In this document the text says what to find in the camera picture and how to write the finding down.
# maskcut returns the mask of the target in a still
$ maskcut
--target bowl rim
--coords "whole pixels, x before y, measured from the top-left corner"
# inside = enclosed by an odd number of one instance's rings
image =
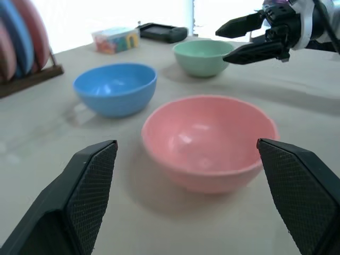
[[[147,67],[149,69],[151,69],[154,73],[154,78],[144,84],[143,86],[140,86],[138,88],[135,88],[135,89],[131,89],[129,91],[125,91],[125,92],[120,92],[120,93],[115,93],[115,94],[112,94],[112,95],[94,95],[92,93],[87,93],[87,92],[83,92],[83,91],[79,91],[79,89],[76,87],[75,83],[76,81],[81,77],[83,76],[84,74],[86,73],[89,73],[89,72],[92,72],[92,71],[95,71],[97,69],[101,69],[101,68],[104,68],[104,67],[109,67],[109,66],[117,66],[117,65],[138,65],[138,66],[144,66],[144,67]],[[120,96],[126,96],[126,95],[129,95],[129,94],[133,94],[133,93],[136,93],[142,89],[144,89],[145,87],[147,86],[150,86],[151,84],[153,84],[154,82],[156,82],[157,80],[157,71],[156,69],[154,69],[153,67],[149,66],[149,65],[145,65],[145,64],[142,64],[142,63],[135,63],[135,62],[124,62],[124,63],[114,63],[114,64],[108,64],[108,65],[102,65],[102,66],[99,66],[99,67],[95,67],[95,68],[92,68],[90,70],[87,70],[83,73],[81,73],[77,78],[75,78],[75,80],[73,81],[73,89],[76,93],[82,95],[82,96],[87,96],[87,97],[95,97],[95,98],[113,98],[113,97],[120,97]]]
[[[184,42],[180,42],[178,44],[176,44],[173,48],[172,48],[172,51],[174,52],[175,55],[180,55],[180,56],[185,56],[185,57],[193,57],[193,58],[212,58],[212,57],[222,57],[222,56],[225,56],[227,54],[229,54],[230,52],[228,53],[225,53],[225,54],[216,54],[216,55],[211,55],[211,56],[192,56],[192,55],[187,55],[187,54],[182,54],[182,53],[178,53],[176,51],[176,47],[179,46],[179,45],[183,45],[183,44],[189,44],[189,43],[192,43],[194,41],[217,41],[217,42],[220,42],[220,43],[225,43],[225,44],[228,44],[232,47],[232,51],[235,50],[235,46],[233,44],[231,44],[230,42],[228,41],[221,41],[221,40],[212,40],[212,39],[199,39],[199,40],[190,40],[190,41],[184,41]]]
[[[194,176],[229,176],[229,175],[239,175],[239,174],[243,174],[246,172],[250,172],[252,170],[258,169],[259,167],[262,166],[262,160],[261,158],[259,158],[256,162],[254,162],[253,164],[241,168],[241,169],[236,169],[236,170],[232,170],[232,171],[228,171],[228,172],[193,172],[193,171],[188,171],[187,169],[185,169],[184,167],[181,167],[178,164],[173,164],[170,162],[167,162],[165,160],[160,159],[159,157],[156,156],[156,154],[150,149],[150,145],[146,143],[146,127],[147,124],[150,122],[150,119],[153,118],[153,116],[155,114],[157,114],[160,110],[162,110],[163,108],[167,107],[170,104],[173,103],[178,103],[181,101],[185,101],[188,99],[197,99],[197,98],[216,98],[216,99],[227,99],[227,100],[232,100],[232,101],[236,101],[238,103],[243,103],[246,104],[252,108],[254,108],[255,110],[257,110],[258,112],[260,112],[270,123],[271,126],[273,127],[274,130],[274,137],[269,138],[269,139],[273,139],[273,140],[279,140],[280,139],[280,135],[278,132],[278,128],[275,124],[275,122],[262,110],[260,109],[258,106],[253,105],[252,103],[246,102],[246,101],[242,101],[240,99],[234,98],[234,97],[228,97],[228,96],[220,96],[220,95],[197,95],[197,96],[189,96],[189,97],[184,97],[184,98],[180,98],[168,103],[165,103],[163,105],[161,105],[160,107],[158,107],[145,121],[143,127],[142,127],[142,131],[141,131],[141,136],[142,136],[142,142],[143,145],[146,149],[146,151],[148,152],[148,154],[159,164],[166,166],[168,169],[170,169],[173,172],[178,172],[178,173],[184,173],[184,174],[188,174],[188,175],[194,175]]]

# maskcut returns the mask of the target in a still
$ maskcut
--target black case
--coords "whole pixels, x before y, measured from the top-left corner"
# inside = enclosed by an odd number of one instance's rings
[[[260,139],[274,204],[302,255],[340,254],[340,180],[313,152]]]
[[[140,31],[140,37],[164,41],[169,44],[183,41],[188,36],[187,28],[172,27],[170,25],[147,23],[137,28]]]
[[[90,255],[107,208],[117,149],[111,140],[77,152],[36,198],[0,254]]]

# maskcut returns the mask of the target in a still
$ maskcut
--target white wall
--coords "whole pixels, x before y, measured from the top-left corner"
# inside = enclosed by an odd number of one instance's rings
[[[92,42],[91,33],[155,22],[189,27],[192,0],[32,0],[55,53]]]
[[[195,0],[195,23],[200,26],[195,33],[200,37],[225,39],[215,37],[215,31],[231,19],[254,13],[262,4],[263,0]],[[249,34],[232,40],[249,41]]]

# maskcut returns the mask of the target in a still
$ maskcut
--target table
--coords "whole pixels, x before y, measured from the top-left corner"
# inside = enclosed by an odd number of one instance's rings
[[[140,48],[113,56],[96,53],[93,45],[63,52],[56,55],[63,76],[1,100],[0,245],[75,152],[117,139],[114,180],[94,255],[299,254],[264,172],[233,194],[188,193],[164,178],[146,156],[140,131],[152,111],[171,100],[233,96],[261,107],[277,123],[282,141],[314,151],[340,176],[338,56],[300,50],[288,63],[230,65],[215,78],[195,79],[177,66],[172,47],[143,40]],[[72,89],[79,74],[128,61],[158,71],[156,93],[145,110],[110,120],[81,104]]]

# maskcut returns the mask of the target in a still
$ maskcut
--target bowl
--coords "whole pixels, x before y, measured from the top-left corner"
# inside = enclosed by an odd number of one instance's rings
[[[174,47],[180,67],[195,77],[212,77],[225,70],[229,63],[223,61],[223,56],[233,50],[231,44],[214,40],[186,41]]]
[[[125,117],[144,109],[156,89],[156,71],[143,64],[98,67],[80,75],[73,88],[87,107],[105,117]]]
[[[274,122],[258,107],[223,96],[168,103],[142,128],[146,151],[174,183],[211,194],[237,190],[259,174],[259,138],[279,139]]]

